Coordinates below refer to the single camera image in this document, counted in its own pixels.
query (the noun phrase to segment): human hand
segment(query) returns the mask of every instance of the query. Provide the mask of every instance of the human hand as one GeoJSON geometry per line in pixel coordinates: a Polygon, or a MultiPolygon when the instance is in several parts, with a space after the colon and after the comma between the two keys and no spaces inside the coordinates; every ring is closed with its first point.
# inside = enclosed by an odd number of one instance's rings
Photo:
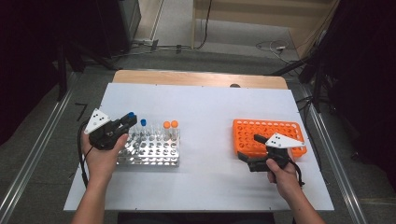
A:
{"type": "MultiPolygon", "coordinates": [[[[290,150],[288,150],[288,153],[290,158],[293,160],[290,150]]],[[[277,191],[287,202],[291,200],[292,196],[295,195],[296,192],[301,191],[296,170],[290,162],[283,170],[272,159],[268,159],[266,164],[271,170],[271,172],[267,173],[268,180],[270,183],[276,183],[277,191]]]]}
{"type": "Polygon", "coordinates": [[[98,180],[101,183],[107,184],[110,181],[116,169],[118,154],[120,150],[124,148],[127,139],[128,134],[124,134],[117,140],[113,149],[99,150],[92,147],[88,134],[81,133],[82,152],[86,156],[86,162],[90,173],[90,182],[92,182],[92,180],[98,180]]]}

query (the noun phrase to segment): blue cap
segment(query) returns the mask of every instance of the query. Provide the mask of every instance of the blue cap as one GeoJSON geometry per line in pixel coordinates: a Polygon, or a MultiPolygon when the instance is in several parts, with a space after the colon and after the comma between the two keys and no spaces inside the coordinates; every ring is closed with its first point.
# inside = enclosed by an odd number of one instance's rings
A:
{"type": "Polygon", "coordinates": [[[146,126],[146,120],[145,119],[141,119],[140,120],[140,124],[142,124],[143,127],[146,126]]]}

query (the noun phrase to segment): test tube cap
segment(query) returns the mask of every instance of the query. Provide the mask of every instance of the test tube cap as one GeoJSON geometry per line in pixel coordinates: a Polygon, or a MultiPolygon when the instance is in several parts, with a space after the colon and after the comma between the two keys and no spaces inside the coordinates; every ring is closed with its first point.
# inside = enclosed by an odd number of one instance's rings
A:
{"type": "Polygon", "coordinates": [[[169,128],[171,127],[171,123],[170,123],[169,121],[165,121],[165,122],[163,123],[163,127],[164,127],[165,129],[169,129],[169,128]]]}
{"type": "Polygon", "coordinates": [[[172,128],[177,128],[177,126],[178,126],[177,120],[172,120],[171,126],[172,126],[172,128]]]}
{"type": "Polygon", "coordinates": [[[145,127],[146,124],[147,124],[147,122],[146,122],[145,119],[141,119],[141,120],[140,120],[140,124],[141,124],[143,127],[145,127]]]}

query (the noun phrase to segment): wrist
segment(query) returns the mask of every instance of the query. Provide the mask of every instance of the wrist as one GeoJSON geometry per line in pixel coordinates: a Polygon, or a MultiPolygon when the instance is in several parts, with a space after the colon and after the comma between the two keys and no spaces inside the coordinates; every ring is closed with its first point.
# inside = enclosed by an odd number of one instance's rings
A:
{"type": "Polygon", "coordinates": [[[305,197],[301,188],[291,189],[285,197],[285,201],[291,205],[294,202],[298,202],[305,197]]]}
{"type": "Polygon", "coordinates": [[[92,175],[90,176],[88,187],[93,189],[107,189],[107,185],[110,182],[111,175],[92,175]]]}

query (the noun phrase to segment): metal frame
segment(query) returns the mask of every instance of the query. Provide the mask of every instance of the metal frame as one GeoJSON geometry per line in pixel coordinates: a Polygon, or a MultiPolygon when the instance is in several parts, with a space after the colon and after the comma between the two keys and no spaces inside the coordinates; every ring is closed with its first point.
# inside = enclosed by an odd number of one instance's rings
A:
{"type": "Polygon", "coordinates": [[[58,124],[58,121],[67,106],[67,103],[69,102],[70,96],[79,78],[80,74],[74,72],[71,73],[68,80],[70,87],[69,90],[65,94],[62,101],[56,103],[43,130],[35,141],[29,156],[26,158],[22,168],[8,188],[5,199],[2,201],[0,206],[0,223],[8,223],[8,220],[11,217],[18,200],[22,196],[30,177],[35,170],[35,167],[40,161],[41,155],[43,154],[48,141],[50,140],[50,137],[55,130],[56,125],[58,124]]]}
{"type": "MultiPolygon", "coordinates": [[[[302,85],[301,87],[304,97],[312,95],[306,86],[302,85]]],[[[332,139],[330,138],[329,132],[326,129],[321,114],[317,113],[314,107],[310,107],[309,109],[353,223],[368,223],[361,209],[359,199],[352,188],[349,178],[347,177],[344,166],[337,156],[337,152],[335,151],[334,145],[332,144],[332,139]]]]}

